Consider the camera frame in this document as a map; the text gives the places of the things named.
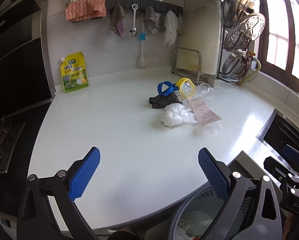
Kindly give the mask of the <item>pink printed receipt label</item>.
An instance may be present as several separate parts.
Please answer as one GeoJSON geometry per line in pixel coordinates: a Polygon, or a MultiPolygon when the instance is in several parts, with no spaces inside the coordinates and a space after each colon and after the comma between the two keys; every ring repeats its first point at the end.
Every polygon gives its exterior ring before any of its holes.
{"type": "Polygon", "coordinates": [[[222,118],[214,113],[202,98],[193,99],[191,101],[191,108],[201,127],[217,122],[222,118]]]}

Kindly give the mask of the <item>clear plastic bag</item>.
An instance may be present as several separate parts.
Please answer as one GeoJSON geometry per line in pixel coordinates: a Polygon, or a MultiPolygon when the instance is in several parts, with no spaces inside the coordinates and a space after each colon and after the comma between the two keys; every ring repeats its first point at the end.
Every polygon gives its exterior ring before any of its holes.
{"type": "Polygon", "coordinates": [[[160,116],[160,121],[167,127],[198,123],[192,109],[186,108],[181,103],[171,103],[166,106],[165,112],[160,116]]]}

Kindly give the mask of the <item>grid-patterned paper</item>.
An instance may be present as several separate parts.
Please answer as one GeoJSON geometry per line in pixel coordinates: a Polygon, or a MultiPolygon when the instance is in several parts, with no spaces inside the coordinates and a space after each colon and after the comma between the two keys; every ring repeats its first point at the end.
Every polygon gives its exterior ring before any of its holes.
{"type": "Polygon", "coordinates": [[[174,239],[190,240],[195,239],[195,235],[191,232],[192,224],[189,221],[180,220],[177,224],[174,239]]]}

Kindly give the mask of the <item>black kitchen sink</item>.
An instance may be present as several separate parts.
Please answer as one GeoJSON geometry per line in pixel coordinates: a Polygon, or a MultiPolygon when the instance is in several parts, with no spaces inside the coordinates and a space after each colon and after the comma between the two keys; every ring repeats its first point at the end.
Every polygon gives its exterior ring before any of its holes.
{"type": "Polygon", "coordinates": [[[256,138],[288,165],[291,161],[284,156],[283,147],[290,145],[299,151],[299,128],[277,109],[273,110],[256,138]]]}

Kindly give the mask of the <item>grey perforated trash bin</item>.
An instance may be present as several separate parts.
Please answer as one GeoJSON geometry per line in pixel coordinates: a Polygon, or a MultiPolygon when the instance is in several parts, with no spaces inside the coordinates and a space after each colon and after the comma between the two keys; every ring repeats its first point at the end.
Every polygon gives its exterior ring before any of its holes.
{"type": "Polygon", "coordinates": [[[216,220],[224,205],[224,200],[218,198],[210,184],[206,183],[176,205],[169,217],[164,239],[174,239],[177,224],[181,219],[189,221],[192,224],[192,234],[200,238],[216,220]]]}

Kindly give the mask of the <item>glass pot lid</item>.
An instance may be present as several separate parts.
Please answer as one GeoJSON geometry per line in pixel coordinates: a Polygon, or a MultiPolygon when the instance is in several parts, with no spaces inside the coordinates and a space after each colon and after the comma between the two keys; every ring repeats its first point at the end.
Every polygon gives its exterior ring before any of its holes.
{"type": "Polygon", "coordinates": [[[241,49],[233,51],[225,60],[221,73],[225,77],[239,75],[242,71],[244,60],[247,59],[247,52],[241,49]]]}

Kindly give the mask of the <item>clear plastic cup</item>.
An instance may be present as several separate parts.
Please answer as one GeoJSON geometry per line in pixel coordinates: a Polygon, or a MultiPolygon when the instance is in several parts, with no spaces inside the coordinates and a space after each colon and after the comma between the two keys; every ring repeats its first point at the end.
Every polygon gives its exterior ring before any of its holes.
{"type": "Polygon", "coordinates": [[[197,86],[189,85],[180,93],[181,103],[190,108],[194,100],[211,101],[214,96],[214,90],[208,83],[201,83],[197,86]]]}

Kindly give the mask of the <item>yellow-rimmed clear lid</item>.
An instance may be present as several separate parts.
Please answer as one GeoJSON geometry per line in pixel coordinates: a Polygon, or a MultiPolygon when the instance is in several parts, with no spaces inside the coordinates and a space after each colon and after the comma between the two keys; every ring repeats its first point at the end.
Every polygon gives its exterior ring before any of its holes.
{"type": "Polygon", "coordinates": [[[176,84],[175,84],[181,95],[186,95],[188,97],[191,97],[196,92],[196,87],[193,84],[193,82],[188,78],[181,78],[176,84]]]}

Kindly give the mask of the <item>perforated steel steamer plate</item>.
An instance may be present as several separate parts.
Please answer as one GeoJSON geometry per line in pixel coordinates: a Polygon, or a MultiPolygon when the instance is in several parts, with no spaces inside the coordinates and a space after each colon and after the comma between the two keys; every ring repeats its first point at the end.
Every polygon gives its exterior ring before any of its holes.
{"type": "Polygon", "coordinates": [[[265,28],[265,16],[252,13],[238,20],[228,31],[223,42],[227,51],[246,50],[251,42],[257,40],[265,28]]]}

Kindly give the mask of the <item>yellow green refill pouch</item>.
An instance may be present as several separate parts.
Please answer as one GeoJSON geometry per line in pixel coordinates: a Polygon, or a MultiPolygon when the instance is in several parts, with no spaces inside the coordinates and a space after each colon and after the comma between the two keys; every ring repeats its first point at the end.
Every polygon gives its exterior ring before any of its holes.
{"type": "Polygon", "coordinates": [[[65,93],[74,92],[89,86],[86,74],[85,57],[77,52],[60,59],[60,73],[65,93]]]}

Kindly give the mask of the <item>white cutting board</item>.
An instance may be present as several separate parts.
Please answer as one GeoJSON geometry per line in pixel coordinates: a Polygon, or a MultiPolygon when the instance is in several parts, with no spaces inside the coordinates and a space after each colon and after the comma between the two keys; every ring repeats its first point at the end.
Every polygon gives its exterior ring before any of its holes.
{"type": "Polygon", "coordinates": [[[189,7],[184,12],[179,46],[198,50],[201,70],[216,75],[221,42],[221,6],[213,1],[189,7]]]}

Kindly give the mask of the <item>steel pot lid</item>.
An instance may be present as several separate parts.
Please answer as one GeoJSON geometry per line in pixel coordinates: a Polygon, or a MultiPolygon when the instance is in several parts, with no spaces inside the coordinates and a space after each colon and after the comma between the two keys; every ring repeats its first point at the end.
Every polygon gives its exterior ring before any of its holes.
{"type": "Polygon", "coordinates": [[[258,12],[260,12],[260,0],[224,0],[224,26],[231,28],[240,18],[258,12]]]}

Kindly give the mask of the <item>grey hanging cloth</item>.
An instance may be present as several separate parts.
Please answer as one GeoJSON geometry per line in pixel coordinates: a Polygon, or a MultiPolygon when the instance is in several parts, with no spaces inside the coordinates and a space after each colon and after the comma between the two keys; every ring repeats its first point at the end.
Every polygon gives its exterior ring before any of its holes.
{"type": "Polygon", "coordinates": [[[152,34],[159,33],[160,26],[159,26],[159,20],[160,20],[160,13],[155,12],[155,10],[152,7],[147,7],[145,9],[145,19],[143,20],[144,27],[150,31],[152,34]]]}

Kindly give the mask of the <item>metal hanging ladle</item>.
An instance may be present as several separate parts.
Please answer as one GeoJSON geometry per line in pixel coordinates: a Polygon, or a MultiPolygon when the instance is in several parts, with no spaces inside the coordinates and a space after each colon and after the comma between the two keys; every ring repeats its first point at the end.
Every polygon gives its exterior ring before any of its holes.
{"type": "Polygon", "coordinates": [[[130,37],[136,37],[138,34],[138,30],[136,28],[136,11],[138,9],[137,4],[132,5],[132,10],[133,10],[133,27],[129,31],[129,36],[130,37]]]}

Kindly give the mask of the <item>brown window frame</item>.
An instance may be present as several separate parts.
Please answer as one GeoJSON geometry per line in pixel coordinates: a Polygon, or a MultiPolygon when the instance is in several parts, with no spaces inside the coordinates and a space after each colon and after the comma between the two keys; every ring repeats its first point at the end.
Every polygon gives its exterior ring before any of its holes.
{"type": "Polygon", "coordinates": [[[266,25],[258,55],[261,71],[294,91],[299,90],[299,2],[260,0],[266,25]]]}

